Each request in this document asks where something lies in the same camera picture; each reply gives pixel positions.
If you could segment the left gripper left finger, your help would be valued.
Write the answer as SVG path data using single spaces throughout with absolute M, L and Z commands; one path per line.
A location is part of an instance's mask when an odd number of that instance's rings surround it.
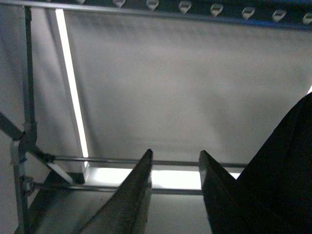
M 152 193 L 153 151 L 148 149 L 113 196 L 80 234 L 143 234 Z

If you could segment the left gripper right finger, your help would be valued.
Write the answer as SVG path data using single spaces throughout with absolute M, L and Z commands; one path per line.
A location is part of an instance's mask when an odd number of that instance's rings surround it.
M 214 234 L 260 234 L 256 200 L 206 151 L 199 156 L 201 189 Z

